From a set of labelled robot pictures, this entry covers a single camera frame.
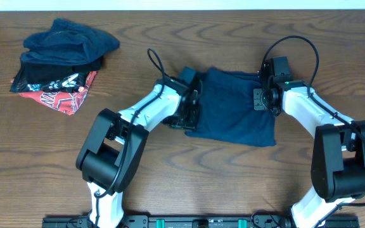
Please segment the navy blue shorts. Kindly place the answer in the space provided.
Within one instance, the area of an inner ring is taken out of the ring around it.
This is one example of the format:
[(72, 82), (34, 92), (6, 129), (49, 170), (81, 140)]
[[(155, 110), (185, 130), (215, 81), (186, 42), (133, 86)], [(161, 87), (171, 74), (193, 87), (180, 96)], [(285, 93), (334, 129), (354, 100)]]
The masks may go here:
[(204, 75), (197, 127), (189, 137), (213, 139), (248, 146), (275, 146), (275, 118), (270, 111), (256, 111), (253, 90), (262, 87), (257, 73), (209, 68)]

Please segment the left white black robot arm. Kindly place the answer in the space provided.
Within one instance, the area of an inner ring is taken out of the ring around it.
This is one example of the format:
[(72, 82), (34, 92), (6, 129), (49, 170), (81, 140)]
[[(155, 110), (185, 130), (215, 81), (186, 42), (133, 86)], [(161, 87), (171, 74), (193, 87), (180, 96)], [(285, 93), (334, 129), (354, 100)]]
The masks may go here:
[(105, 108), (96, 117), (75, 166), (91, 192), (92, 227), (117, 227), (123, 219), (123, 192), (135, 176), (149, 133), (159, 124), (195, 130), (202, 81), (164, 77), (130, 108)]

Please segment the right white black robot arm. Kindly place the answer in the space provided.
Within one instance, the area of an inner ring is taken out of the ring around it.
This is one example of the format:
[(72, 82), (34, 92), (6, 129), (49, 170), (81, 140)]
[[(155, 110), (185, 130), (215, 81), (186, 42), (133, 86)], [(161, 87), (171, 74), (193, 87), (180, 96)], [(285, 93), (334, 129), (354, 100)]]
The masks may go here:
[(365, 206), (365, 120), (341, 114), (304, 81), (266, 82), (254, 89), (255, 110), (282, 112), (313, 137), (312, 187), (281, 217), (278, 227), (346, 227), (356, 219), (333, 218), (345, 206)]

